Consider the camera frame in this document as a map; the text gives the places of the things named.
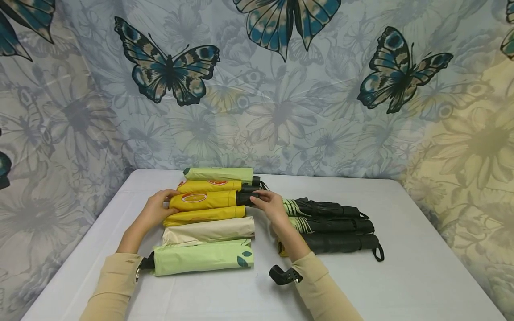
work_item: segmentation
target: curtain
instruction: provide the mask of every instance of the curtain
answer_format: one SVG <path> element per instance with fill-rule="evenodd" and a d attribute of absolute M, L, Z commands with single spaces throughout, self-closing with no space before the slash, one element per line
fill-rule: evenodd
<path fill-rule="evenodd" d="M 398 181 L 514 320 L 512 1 L 34 2 L 0 0 L 1 319 L 132 170 L 248 166 Z"/>

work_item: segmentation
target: person's left hand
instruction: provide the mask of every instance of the person's left hand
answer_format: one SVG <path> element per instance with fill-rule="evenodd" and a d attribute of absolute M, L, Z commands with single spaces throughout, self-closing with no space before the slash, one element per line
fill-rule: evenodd
<path fill-rule="evenodd" d="M 162 221 L 164 221 L 168 216 L 178 213 L 177 209 L 165 209 L 163 206 L 165 201 L 175 195 L 180 195 L 180 192 L 167 189 L 155 193 L 154 196 L 151 196 L 148 199 L 146 205 L 134 221 L 133 225 L 147 232 L 151 228 L 162 223 Z"/>

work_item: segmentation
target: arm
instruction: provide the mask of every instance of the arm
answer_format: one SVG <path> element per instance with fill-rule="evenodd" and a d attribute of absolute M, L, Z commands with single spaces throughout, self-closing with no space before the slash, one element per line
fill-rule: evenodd
<path fill-rule="evenodd" d="M 314 320 L 362 321 L 359 312 L 330 277 L 325 265 L 292 226 L 284 210 L 282 197 L 270 191 L 256 192 L 261 195 L 261 199 L 252 197 L 251 201 L 266 213 L 294 269 L 302 275 L 303 280 L 296 287 Z"/>
<path fill-rule="evenodd" d="M 143 259 L 137 255 L 148 231 L 176 209 L 164 209 L 164 201 L 179 192 L 159 191 L 148 199 L 141 214 L 125 231 L 115 254 L 107 257 L 97 288 L 89 299 L 80 321 L 123 321 L 130 297 L 136 287 L 136 271 Z"/>

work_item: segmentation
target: beige sleeve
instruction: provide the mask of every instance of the beige sleeve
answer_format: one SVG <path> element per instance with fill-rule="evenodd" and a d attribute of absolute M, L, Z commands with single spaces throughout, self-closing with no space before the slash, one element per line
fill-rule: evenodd
<path fill-rule="evenodd" d="M 137 254 L 108 256 L 98 285 L 80 321 L 124 321 L 127 305 L 136 287 L 136 271 L 143 258 Z"/>
<path fill-rule="evenodd" d="M 303 276 L 296 288 L 315 321 L 362 321 L 359 312 L 313 252 L 295 261 L 293 268 Z"/>

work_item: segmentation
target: white table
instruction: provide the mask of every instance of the white table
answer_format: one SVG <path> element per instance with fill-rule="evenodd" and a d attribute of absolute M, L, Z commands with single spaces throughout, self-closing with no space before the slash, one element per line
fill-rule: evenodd
<path fill-rule="evenodd" d="M 174 188 L 180 171 L 133 172 L 95 224 L 24 316 L 24 321 L 77 320 L 97 284 L 104 258 L 115 252 L 125 229 L 157 190 Z M 285 198 L 307 196 L 357 206 L 375 225 L 385 251 L 378 263 L 371 251 L 325 254 L 320 258 L 366 321 L 505 321 L 436 230 L 391 180 L 262 175 Z M 309 320 L 292 285 L 268 276 L 279 263 L 263 213 L 255 213 L 255 266 L 164 277 L 142 275 L 128 309 L 136 321 Z M 159 245 L 153 231 L 140 254 Z"/>

